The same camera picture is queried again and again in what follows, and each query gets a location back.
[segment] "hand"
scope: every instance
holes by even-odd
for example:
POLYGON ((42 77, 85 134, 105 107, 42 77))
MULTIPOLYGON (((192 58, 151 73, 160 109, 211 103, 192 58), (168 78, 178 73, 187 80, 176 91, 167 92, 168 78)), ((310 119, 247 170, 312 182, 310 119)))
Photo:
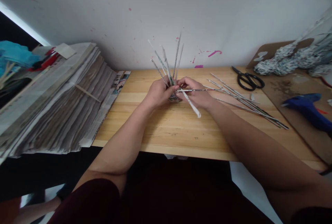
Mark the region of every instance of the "hand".
MULTIPOLYGON (((168 76, 164 76, 166 83, 169 82, 168 76)), ((166 84, 163 79, 156 80, 150 86, 148 94, 145 96, 142 103, 149 107, 157 108, 162 106, 168 101, 168 98, 177 90, 180 86, 171 86, 166 88, 166 84)))
MULTIPOLYGON (((204 89, 204 86, 201 83, 189 77, 184 77, 178 80, 177 84, 182 86, 182 88, 190 86, 192 89, 204 89)), ((180 99, 188 102, 182 92, 177 92, 175 95, 180 99)), ((215 99, 212 98, 207 91, 193 91, 191 95, 188 95, 188 97, 196 107, 203 109, 206 109, 211 104, 211 102, 215 101, 215 99)))

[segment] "wooden table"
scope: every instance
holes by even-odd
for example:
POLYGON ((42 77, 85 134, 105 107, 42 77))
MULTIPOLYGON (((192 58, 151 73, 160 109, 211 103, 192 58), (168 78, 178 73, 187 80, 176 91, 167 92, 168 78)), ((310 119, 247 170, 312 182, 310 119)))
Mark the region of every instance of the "wooden table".
MULTIPOLYGON (((245 71, 244 67, 238 67, 238 69, 245 71)), ((236 74, 230 67, 180 69, 178 78, 189 76, 203 85, 216 88, 206 80, 208 78, 217 82, 210 72, 221 78, 231 88, 247 98, 250 97, 251 92, 240 88, 237 84, 236 74)), ((157 70, 132 71, 99 129, 93 146, 103 147, 107 143, 144 99, 151 83, 157 79, 160 79, 157 70)), ((279 119, 290 129, 280 129, 261 116, 230 105, 227 106, 235 114, 274 138, 310 167, 324 170, 325 164, 309 149, 263 91, 256 89, 253 93, 255 100, 261 103, 259 106, 263 110, 279 119)), ((222 97, 229 102, 242 105, 231 96, 223 93, 212 91, 210 94, 213 97, 222 97)), ((198 119, 190 105, 185 102, 168 103, 155 110, 144 132, 141 151, 238 161, 212 117, 202 109, 200 112, 202 117, 198 119)))

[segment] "black scissors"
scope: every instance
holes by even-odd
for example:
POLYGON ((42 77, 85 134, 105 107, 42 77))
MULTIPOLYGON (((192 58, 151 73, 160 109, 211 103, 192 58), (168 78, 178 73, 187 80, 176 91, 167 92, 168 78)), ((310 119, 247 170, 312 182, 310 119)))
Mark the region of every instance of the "black scissors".
POLYGON ((238 74, 238 84, 240 85, 240 87, 242 87, 243 89, 247 90, 247 91, 254 91, 256 88, 258 89, 262 89, 265 86, 264 81, 262 81, 260 78, 258 78, 257 76, 250 74, 250 73, 242 73, 239 70, 237 70, 235 67, 232 66, 232 69, 234 70, 234 72, 236 72, 238 74), (246 84, 250 85, 251 88, 248 88, 244 85, 241 84, 241 80, 244 81, 246 84))

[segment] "stack of newspaper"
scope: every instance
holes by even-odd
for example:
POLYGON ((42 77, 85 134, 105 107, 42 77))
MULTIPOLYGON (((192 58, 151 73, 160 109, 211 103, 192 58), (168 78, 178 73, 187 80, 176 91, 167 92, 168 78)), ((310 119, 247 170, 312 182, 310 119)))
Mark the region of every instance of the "stack of newspaper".
POLYGON ((76 54, 60 57, 1 110, 0 158, 66 154, 92 144, 130 72, 114 72, 95 43, 71 48, 76 54))

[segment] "blue glue gun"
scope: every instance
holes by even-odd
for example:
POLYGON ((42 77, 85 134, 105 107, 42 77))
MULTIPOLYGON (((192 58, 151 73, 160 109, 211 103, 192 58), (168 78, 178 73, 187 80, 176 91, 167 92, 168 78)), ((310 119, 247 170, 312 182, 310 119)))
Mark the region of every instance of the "blue glue gun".
POLYGON ((332 136, 332 122, 320 114, 314 102, 321 99, 320 93, 310 93, 297 97, 293 97, 284 101, 282 106, 300 112, 315 128, 326 132, 330 137, 332 136))

